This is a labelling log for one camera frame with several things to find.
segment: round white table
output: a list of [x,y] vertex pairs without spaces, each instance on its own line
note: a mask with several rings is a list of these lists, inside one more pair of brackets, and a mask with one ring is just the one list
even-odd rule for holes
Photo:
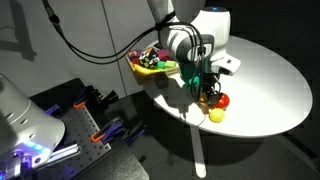
[[206,176],[206,169],[198,128],[232,137],[271,136],[302,123],[312,107],[307,81],[278,54],[234,36],[229,38],[227,53],[239,59],[241,65],[235,75],[220,77],[221,90],[230,97],[230,105],[220,123],[210,121],[193,103],[180,74],[171,76],[169,86],[164,89],[158,89],[154,82],[143,85],[157,106],[191,126],[199,177]]

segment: dark background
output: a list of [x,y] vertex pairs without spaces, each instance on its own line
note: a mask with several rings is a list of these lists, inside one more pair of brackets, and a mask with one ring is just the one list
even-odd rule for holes
[[301,126],[288,135],[320,156],[319,45],[320,1],[207,0],[231,13],[231,35],[258,43],[292,63],[307,79],[313,108]]

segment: table leg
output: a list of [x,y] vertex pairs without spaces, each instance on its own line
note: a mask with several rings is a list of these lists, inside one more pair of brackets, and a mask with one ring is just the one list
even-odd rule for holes
[[204,163],[203,151],[200,139],[199,129],[197,127],[190,127],[193,155],[195,160],[196,172],[200,178],[204,178],[207,175],[206,165]]

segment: banana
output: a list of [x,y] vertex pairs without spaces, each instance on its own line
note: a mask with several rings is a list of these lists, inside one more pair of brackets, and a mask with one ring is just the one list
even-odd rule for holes
[[145,76],[162,71],[161,69],[147,69],[147,68],[144,68],[138,64],[133,64],[133,67],[136,71],[138,71],[139,73],[141,73]]

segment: robotic arm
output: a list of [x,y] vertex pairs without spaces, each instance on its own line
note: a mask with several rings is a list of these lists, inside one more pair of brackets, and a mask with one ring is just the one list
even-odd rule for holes
[[[179,22],[171,0],[147,1],[157,24],[162,23],[165,18],[168,19],[168,15],[171,17],[168,22]],[[179,63],[182,78],[186,83],[190,80],[193,83],[197,62],[199,58],[202,59],[198,91],[207,93],[208,103],[215,104],[214,99],[217,99],[215,96],[218,93],[214,90],[214,85],[220,84],[220,74],[232,76],[241,64],[238,59],[226,52],[230,32],[230,13],[224,8],[206,7],[200,10],[191,24],[198,29],[203,40],[205,53],[201,56],[196,56],[199,43],[193,42],[193,39],[199,42],[199,37],[188,26],[171,26],[161,29],[158,33],[159,41]]]

